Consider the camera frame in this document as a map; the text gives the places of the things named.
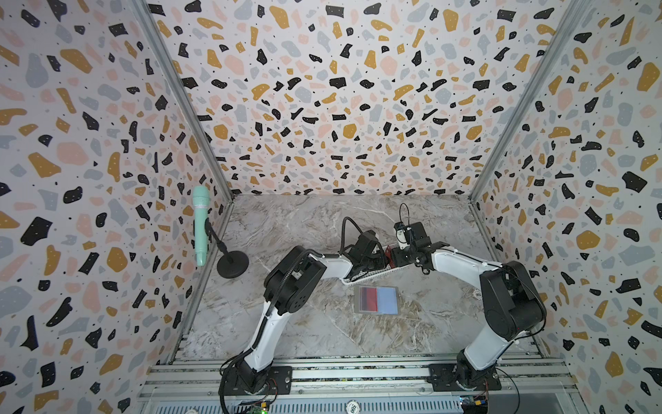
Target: gray marble surface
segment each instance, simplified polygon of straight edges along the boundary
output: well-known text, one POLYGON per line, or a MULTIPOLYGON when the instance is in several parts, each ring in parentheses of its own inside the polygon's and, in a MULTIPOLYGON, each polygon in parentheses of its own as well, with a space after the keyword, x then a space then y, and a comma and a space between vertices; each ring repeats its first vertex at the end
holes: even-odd
MULTIPOLYGON (((214 267, 177 357, 224 360, 239 353, 260 318, 262 283, 292 247, 337 252, 345 216, 364 231, 373 229, 382 245, 394 243, 393 224, 399 221, 402 202, 409 206, 411 222, 421 221, 433 241, 489 260, 466 197, 241 195, 224 241, 230 250, 249 256, 249 268, 239 278, 226 280, 214 267)), ((357 237, 350 227, 348 223, 348 244, 357 237)), ((454 353, 475 338, 485 321, 473 287, 447 274, 425 276, 409 266, 365 284, 397 287, 399 315, 354 313, 354 286, 323 280, 285 328, 276 357, 454 353)), ((511 346, 509 352, 534 350, 527 342, 511 346)))

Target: terrazzo wallpaper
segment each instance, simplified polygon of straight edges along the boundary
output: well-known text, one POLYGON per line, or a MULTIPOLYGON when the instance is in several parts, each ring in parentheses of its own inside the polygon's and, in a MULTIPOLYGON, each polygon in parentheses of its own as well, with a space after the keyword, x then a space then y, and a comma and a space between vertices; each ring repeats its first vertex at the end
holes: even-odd
POLYGON ((148 3, 235 194, 462 194, 569 0, 148 3))
POLYGON ((4 1, 0 34, 0 413, 131 412, 211 171, 122 1, 4 1))
POLYGON ((478 208, 593 413, 662 412, 662 3, 596 1, 478 208))

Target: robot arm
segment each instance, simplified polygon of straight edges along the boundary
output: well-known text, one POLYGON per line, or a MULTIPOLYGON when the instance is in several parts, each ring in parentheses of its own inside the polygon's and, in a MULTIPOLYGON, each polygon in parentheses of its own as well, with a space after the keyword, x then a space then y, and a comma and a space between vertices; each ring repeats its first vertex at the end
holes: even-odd
POLYGON ((527 331, 544 321, 545 308, 519 262, 488 262, 444 242, 432 243, 421 223, 397 223, 395 230, 398 243, 386 251, 374 231, 366 231, 348 246, 348 252, 340 254, 323 255, 294 247, 269 273, 264 281, 260 324, 243 353, 230 363, 236 367, 244 390, 257 393, 262 389, 285 325, 321 279, 338 278, 349 284, 414 264, 424 274, 432 270, 447 273, 480 289, 487 322, 477 338, 460 351, 455 367, 455 379, 465 389, 483 383, 510 344, 531 336, 527 331))

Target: black mounting plate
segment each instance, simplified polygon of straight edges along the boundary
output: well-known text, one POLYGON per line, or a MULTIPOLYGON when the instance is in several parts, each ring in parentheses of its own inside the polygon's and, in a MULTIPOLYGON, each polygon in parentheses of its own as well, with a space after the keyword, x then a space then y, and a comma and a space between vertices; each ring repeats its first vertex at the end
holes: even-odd
MULTIPOLYGON (((428 365, 430 369, 430 377, 428 382, 432 384, 432 389, 435 392, 440 391, 466 391, 466 389, 460 387, 457 382, 455 382, 455 373, 453 369, 455 364, 430 364, 428 365)), ((487 387, 490 391, 498 391, 501 389, 501 381, 498 378, 493 378, 488 375, 487 387)), ((485 390, 485 385, 480 384, 474 389, 474 391, 483 391, 485 390)))
MULTIPOLYGON (((276 390, 278 391, 278 395, 288 395, 292 387, 292 367, 272 366, 267 375, 267 384, 269 385, 269 397, 267 399, 273 398, 273 395, 276 395, 276 390)), ((228 372, 228 379, 225 383, 225 392, 223 395, 249 395, 260 399, 264 396, 264 392, 262 394, 251 395, 244 391, 239 384, 237 369, 233 368, 228 372)))

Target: microphone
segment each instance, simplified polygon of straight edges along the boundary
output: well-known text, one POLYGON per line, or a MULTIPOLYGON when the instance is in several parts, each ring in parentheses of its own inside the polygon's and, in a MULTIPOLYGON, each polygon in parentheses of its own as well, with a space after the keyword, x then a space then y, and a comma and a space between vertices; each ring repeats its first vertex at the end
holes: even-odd
POLYGON ((207 233, 205 232, 205 221, 207 221, 207 208, 209 207, 209 190, 203 185, 197 185, 193 189, 193 217, 195 223, 195 259, 198 267, 207 262, 207 233))

